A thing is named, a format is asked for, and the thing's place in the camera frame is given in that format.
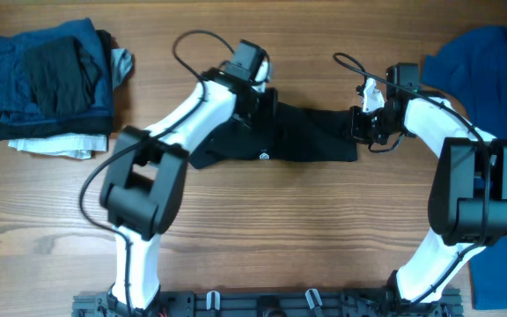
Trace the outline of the black polo shirt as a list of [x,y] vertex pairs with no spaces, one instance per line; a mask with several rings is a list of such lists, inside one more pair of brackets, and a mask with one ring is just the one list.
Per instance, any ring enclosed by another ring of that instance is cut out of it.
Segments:
[[353,162],[357,148],[348,137],[351,119],[348,110],[299,108],[280,102],[276,116],[259,129],[249,129],[235,120],[218,126],[189,161],[196,169],[227,159]]

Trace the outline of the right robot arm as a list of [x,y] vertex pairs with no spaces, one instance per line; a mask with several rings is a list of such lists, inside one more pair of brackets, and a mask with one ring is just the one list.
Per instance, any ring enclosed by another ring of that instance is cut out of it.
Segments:
[[428,201],[430,229],[412,258],[395,271],[400,306],[437,302],[470,259],[507,236],[507,139],[475,127],[440,92],[424,91],[417,67],[399,63],[383,79],[362,66],[357,87],[363,105],[352,107],[349,135],[373,146],[391,135],[420,138],[437,156]]

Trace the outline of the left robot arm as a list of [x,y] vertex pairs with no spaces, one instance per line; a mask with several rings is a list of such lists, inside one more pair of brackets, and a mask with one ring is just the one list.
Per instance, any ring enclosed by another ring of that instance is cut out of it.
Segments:
[[206,141],[254,144],[268,132],[275,115],[266,100],[270,72],[267,52],[241,41],[222,68],[199,75],[192,94],[165,119],[122,131],[99,197],[119,250],[107,294],[115,315],[158,313],[159,242],[180,209],[189,159]]

